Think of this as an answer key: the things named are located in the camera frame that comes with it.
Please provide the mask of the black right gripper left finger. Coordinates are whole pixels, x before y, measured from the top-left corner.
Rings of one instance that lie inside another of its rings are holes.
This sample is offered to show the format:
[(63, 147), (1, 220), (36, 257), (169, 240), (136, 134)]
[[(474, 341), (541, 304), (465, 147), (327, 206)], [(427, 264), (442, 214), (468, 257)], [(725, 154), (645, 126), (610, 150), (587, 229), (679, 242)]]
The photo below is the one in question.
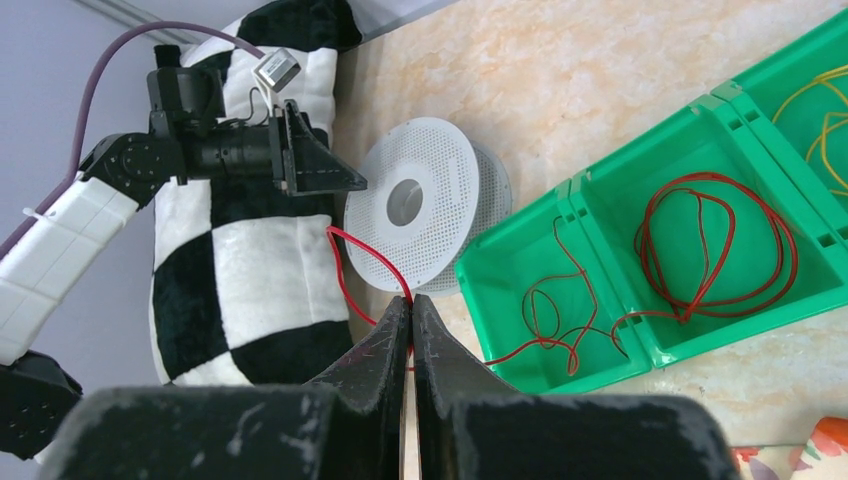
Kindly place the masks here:
[(43, 479), (395, 479), (411, 310), (301, 385), (138, 387), (85, 398)]

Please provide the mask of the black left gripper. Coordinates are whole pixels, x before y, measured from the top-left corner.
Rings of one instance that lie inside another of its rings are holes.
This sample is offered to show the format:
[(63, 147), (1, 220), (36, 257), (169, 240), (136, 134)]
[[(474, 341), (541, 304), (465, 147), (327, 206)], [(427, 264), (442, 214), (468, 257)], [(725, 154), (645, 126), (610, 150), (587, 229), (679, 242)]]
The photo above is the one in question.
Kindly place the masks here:
[(269, 119), (268, 132), (272, 182), (286, 195), (368, 188), (367, 179), (317, 137), (294, 99), (283, 101), (281, 112)]

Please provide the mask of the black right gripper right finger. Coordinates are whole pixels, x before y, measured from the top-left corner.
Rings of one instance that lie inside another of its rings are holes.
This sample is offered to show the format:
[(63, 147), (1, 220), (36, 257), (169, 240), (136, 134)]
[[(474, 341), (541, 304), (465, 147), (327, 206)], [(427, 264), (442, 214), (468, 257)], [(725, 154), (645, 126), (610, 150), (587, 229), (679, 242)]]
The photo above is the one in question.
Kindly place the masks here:
[(484, 366), (433, 301), (410, 315), (425, 479), (735, 479), (717, 421), (669, 395), (531, 395)]

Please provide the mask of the grey perforated cable spool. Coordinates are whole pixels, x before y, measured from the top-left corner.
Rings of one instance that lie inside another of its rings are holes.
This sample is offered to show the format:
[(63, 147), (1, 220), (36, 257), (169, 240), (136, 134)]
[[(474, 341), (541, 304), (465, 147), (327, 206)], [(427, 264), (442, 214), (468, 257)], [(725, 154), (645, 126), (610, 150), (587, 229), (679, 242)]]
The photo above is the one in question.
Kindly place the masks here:
[(368, 187), (348, 195), (343, 229), (386, 257), (415, 293), (457, 293), (460, 255), (513, 209), (501, 160), (444, 119), (396, 126), (359, 171)]

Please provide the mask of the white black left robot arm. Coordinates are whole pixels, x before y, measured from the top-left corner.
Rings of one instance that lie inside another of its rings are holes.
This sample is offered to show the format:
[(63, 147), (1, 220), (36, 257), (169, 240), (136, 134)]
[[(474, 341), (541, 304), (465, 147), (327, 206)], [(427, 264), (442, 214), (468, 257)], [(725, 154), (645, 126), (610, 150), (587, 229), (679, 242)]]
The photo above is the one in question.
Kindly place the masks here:
[(104, 138), (1, 247), (1, 449), (28, 460), (52, 441), (82, 395), (32, 350), (43, 324), (95, 258), (170, 180), (264, 178), (288, 196), (362, 191), (367, 180), (315, 135), (296, 101), (268, 120), (227, 119), (221, 76), (155, 50), (145, 133)]

